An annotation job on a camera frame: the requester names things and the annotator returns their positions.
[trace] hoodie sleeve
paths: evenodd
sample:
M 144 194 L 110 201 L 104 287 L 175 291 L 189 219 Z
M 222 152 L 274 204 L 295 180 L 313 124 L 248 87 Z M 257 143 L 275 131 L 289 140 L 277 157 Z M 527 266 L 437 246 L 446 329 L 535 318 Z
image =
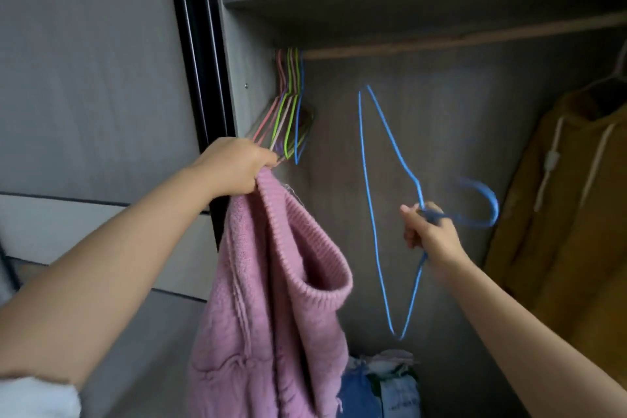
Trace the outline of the hoodie sleeve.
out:
M 534 215 L 534 202 L 544 174 L 546 146 L 543 133 L 552 118 L 555 118 L 553 113 L 544 116 L 523 152 L 490 242 L 483 269 L 501 287 Z

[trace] mustard hoodie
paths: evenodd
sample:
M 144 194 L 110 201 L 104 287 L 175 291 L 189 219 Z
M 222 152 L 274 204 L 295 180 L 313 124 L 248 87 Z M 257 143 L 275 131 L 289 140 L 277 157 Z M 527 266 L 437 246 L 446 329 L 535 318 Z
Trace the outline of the mustard hoodie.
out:
M 485 271 L 627 389 L 627 104 L 567 94 L 513 177 Z

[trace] pink garment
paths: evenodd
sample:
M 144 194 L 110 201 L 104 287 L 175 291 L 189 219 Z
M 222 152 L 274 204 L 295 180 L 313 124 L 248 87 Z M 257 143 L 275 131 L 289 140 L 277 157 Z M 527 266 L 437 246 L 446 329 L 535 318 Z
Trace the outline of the pink garment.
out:
M 348 263 L 269 170 L 231 199 L 189 370 L 197 418 L 335 417 Z

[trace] wooden rod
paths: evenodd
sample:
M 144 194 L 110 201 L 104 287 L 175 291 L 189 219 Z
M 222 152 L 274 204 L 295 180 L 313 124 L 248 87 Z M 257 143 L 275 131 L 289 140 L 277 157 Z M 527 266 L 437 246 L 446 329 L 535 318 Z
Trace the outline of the wooden rod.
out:
M 328 60 L 332 58 L 375 57 L 395 55 L 404 52 L 423 50 L 441 50 L 455 47 L 472 47 L 499 41 L 527 40 L 551 37 L 561 34 L 575 34 L 602 28 L 613 28 L 627 25 L 627 10 L 606 13 L 595 17 L 560 20 L 546 24 L 518 26 L 501 30 L 484 30 L 445 37 L 422 37 L 389 43 L 371 45 L 353 45 L 348 47 L 331 47 L 303 50 L 305 60 Z

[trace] closet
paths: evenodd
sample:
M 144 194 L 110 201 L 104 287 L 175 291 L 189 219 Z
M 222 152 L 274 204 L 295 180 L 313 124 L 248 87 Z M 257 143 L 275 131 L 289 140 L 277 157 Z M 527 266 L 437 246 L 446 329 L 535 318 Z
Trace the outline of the closet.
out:
M 316 119 L 299 165 L 284 163 L 276 175 L 294 189 L 352 268 L 354 290 L 340 312 L 351 353 L 413 352 L 429 416 L 520 413 L 480 340 L 428 272 L 406 338 L 399 343 L 389 333 L 365 195 L 357 93 L 370 84 L 377 94 L 426 198 L 445 210 L 485 216 L 485 200 L 460 189 L 457 178 L 480 180 L 503 201 L 539 116 L 563 92 L 611 71 L 627 37 L 622 28 L 627 0 L 219 0 L 219 5 L 238 136 L 250 135 L 277 95 L 275 50 L 304 50 L 304 99 L 314 106 Z M 400 327 L 418 257 L 402 241 L 397 209 L 413 204 L 416 191 L 367 97 L 364 129 L 383 273 L 392 318 Z M 481 264 L 490 231 L 460 227 L 459 234 Z

